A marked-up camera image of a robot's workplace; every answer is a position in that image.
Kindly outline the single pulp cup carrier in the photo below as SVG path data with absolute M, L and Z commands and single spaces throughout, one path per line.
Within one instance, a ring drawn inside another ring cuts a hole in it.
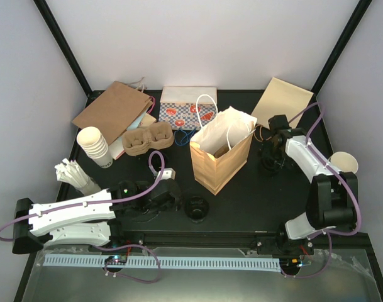
M 215 159 L 218 159 L 220 158 L 221 156 L 223 156 L 224 154 L 226 154 L 227 152 L 229 152 L 231 150 L 231 147 L 229 147 L 228 144 L 225 144 L 223 145 L 222 147 L 220 147 L 215 153 L 214 153 L 214 158 Z

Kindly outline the orange paper bag white handles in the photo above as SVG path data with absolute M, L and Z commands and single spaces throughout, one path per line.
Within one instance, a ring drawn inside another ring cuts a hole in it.
M 247 163 L 257 119 L 232 107 L 219 111 L 208 94 L 200 95 L 196 106 L 205 97 L 214 105 L 214 118 L 204 125 L 196 113 L 201 129 L 192 136 L 189 147 L 195 180 L 217 195 Z

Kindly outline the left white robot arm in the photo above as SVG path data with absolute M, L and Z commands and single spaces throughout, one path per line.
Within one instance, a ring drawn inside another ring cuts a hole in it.
M 13 227 L 14 254 L 30 254 L 47 245 L 105 245 L 111 251 L 125 244 L 123 233 L 109 223 L 118 218 L 177 211 L 182 193 L 173 179 L 153 186 L 147 181 L 123 181 L 98 193 L 58 203 L 17 201 Z

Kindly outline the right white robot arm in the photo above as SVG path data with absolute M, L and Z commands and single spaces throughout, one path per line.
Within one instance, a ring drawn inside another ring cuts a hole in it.
M 286 115 L 269 119 L 271 137 L 259 152 L 260 166 L 275 175 L 287 164 L 298 167 L 310 183 L 302 214 L 280 225 L 277 249 L 292 254 L 298 245 L 321 233 L 349 227 L 349 235 L 360 229 L 358 179 L 333 165 L 313 144 L 302 128 L 292 128 Z

